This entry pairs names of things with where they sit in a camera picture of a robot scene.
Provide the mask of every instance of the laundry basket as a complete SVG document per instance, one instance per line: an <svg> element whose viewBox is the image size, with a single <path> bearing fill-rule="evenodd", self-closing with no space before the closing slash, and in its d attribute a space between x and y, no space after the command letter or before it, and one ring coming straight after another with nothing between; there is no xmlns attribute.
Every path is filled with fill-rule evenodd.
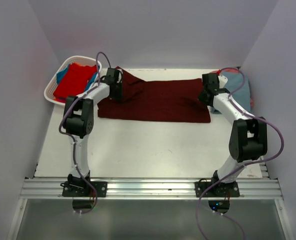
<svg viewBox="0 0 296 240"><path fill-rule="evenodd" d="M58 87L57 73L64 70L69 64L72 64L72 63L78 63L82 66L94 66L96 64L96 60L94 58L90 58L86 56L72 56L66 59L64 63L61 65L61 67L59 68L59 70L56 72L56 74L54 74L53 78L51 79L46 89L44 90L44 97L46 98L46 100L57 105L61 105L61 106L65 105L65 103L63 102L55 101L54 100L55 97L53 96L53 93ZM101 72L102 66L100 61L98 61L98 64L99 64L99 71Z"/></svg>

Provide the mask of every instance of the white wall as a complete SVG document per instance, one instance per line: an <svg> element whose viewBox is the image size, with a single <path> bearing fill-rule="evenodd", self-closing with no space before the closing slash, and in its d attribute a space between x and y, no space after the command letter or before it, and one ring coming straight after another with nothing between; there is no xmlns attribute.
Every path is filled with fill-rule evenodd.
<svg viewBox="0 0 296 240"><path fill-rule="evenodd" d="M239 66L277 0L29 0L60 62L108 54L129 68Z"/></svg>
<svg viewBox="0 0 296 240"><path fill-rule="evenodd" d="M52 107L43 90L58 67L29 3L0 0L0 240L33 175Z"/></svg>
<svg viewBox="0 0 296 240"><path fill-rule="evenodd" d="M255 113L284 135L284 152L268 169L279 178L296 236L296 0L279 0L242 69L250 77ZM269 135L269 155L279 143L276 134Z"/></svg>

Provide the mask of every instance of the purple cable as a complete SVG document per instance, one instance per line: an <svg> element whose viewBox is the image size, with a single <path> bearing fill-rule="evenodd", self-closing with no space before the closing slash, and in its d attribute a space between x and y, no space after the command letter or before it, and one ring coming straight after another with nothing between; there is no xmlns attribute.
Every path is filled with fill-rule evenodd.
<svg viewBox="0 0 296 240"><path fill-rule="evenodd" d="M198 199L198 204L197 204L196 212L195 212L195 218L196 218L196 221L197 221L197 226L198 226L198 228L199 228L201 234L203 235L203 237L204 237L206 240L210 240L210 239L207 237L207 235L205 234L204 230L202 229L202 227L201 227L201 225L200 225L200 223L199 223L199 214L198 214L198 210L199 210L199 207L200 207L200 203L201 203L201 199L202 199L202 197L204 197L204 195L205 195L210 189L212 189L214 186L218 185L218 184L221 183L223 180L225 180L226 178L228 178L228 177L230 177L231 175L235 174L236 172L242 170L242 169L245 168L246 166L248 166L248 165L252 165L252 164L258 164L258 163L265 163L265 162L268 162L268 161L271 161L271 160L275 159L276 157L278 157L278 156L282 153L283 148L284 148L284 139L283 139L283 136L282 136L280 130L279 130L275 125L273 125L272 123L268 122L268 121L265 120L265 119L262 119L262 118L259 118L259 117L256 117L256 116L253 116L253 115L251 115L251 114L248 114L248 113L243 112L243 111L242 111L242 110L241 110L241 109L235 104L235 102L231 99L232 94L234 94L236 91L238 91L239 89L241 89L241 88L243 87L243 85L245 84L245 75L244 75L244 73L243 73L241 70L239 70L239 69L236 68L236 67L228 67L228 68L225 67L225 68L221 69L220 71L223 71L223 70L226 70L226 69L234 69L234 70L237 70L239 73L241 73L241 75L242 75L242 77L243 77L243 82L242 82L242 84L241 84L236 90L232 91L232 92L229 94L229 96L228 96L228 100L229 100L229 102L230 102L230 103L231 103L231 104L237 109L238 112L240 112L240 113L243 114L244 116L249 117L249 118L252 118L252 119L255 119L255 120L257 120L257 121L261 121L261 122L263 122L263 123L265 123L265 124L271 126L271 127L272 127L272 128L278 133L278 135L279 135L279 137L280 137L280 142L281 142L281 144L280 144L280 149L279 149L279 151L278 151L275 155L273 155L273 156L271 156L271 157L269 157L269 158L267 158L267 159L257 160L257 161L253 161L253 162L245 163L244 165L238 167L237 169L235 169L234 171L232 171L232 172L229 173L228 175L224 176L222 179L219 179L217 182L215 182L214 184L212 184L211 186L209 186L205 191L202 192L202 194L200 195L200 197L199 197L199 199ZM224 215L224 216L225 216L226 218L230 219L231 221L235 222L235 223L240 227L240 229L241 229L241 231L242 231L242 239L243 239L243 240L246 240L246 234L245 234L245 231L244 231L243 227L241 226L241 224L238 223L235 219L233 219L233 218L230 217L230 216L227 216L227 215Z"/></svg>
<svg viewBox="0 0 296 240"><path fill-rule="evenodd" d="M98 56L99 56L99 54L103 54L103 55L106 57L106 59L107 59L107 61L108 61L108 64L109 64L109 67L111 67L111 65L110 65L110 61L109 61L107 55L106 55L104 52L101 52L101 51L98 52L98 53L97 53L96 60L98 60ZM83 180L83 181L84 181L84 182L85 182L85 183L86 183L86 184L92 189L92 191L93 191L94 194L95 194L95 201L94 201L92 207L91 207L89 210L86 210L86 211L81 211L81 210L80 210L80 212L79 212L80 214L87 214L87 213L89 213L89 212L91 212L91 211L93 210L93 208L96 206L96 204L97 204L97 202L98 202L98 192L97 192L97 190L95 189L95 187L92 186L92 184L91 184L88 180L86 180L86 178L82 175L82 173L81 173L81 171L80 171L80 169L79 169L79 167L78 167L78 165L77 165L77 161L76 161L76 139L75 139L75 137L74 137L72 134L69 134L69 133L67 133L67 132L62 131L62 126L63 126L63 123L66 121L68 115L69 115L70 112L72 111L73 107L77 104L77 102L80 101L81 99L85 98L90 92L92 92L94 89L96 89L96 88L99 86L99 84L100 84L100 80L101 80L101 76L100 76L100 71L98 70L98 84L97 84L96 86L94 86L94 87L88 89L88 90L87 90L87 91L86 91L81 97L78 97L78 98L77 98L77 99L71 104L71 106L68 108L66 114L64 114L64 116L63 116L63 118L62 118L62 121L60 122L60 125L59 125L59 132L60 132L61 134L64 134L64 135L67 135L67 136L71 137L72 140L73 140L72 160L73 160L74 165L76 166L76 170L77 170L78 174L80 175L80 177L82 178L82 180Z"/></svg>
<svg viewBox="0 0 296 240"><path fill-rule="evenodd" d="M98 52L97 56L96 56L96 66L97 66L97 70L98 70L98 85L100 85L100 82L101 82L101 76L100 76L99 65L98 65L98 57L99 57L100 54L102 54L102 55L104 55L106 57L106 59L108 61L108 64L109 64L109 67L111 67L111 64L110 64L110 61L109 61L107 55L102 51Z"/></svg>

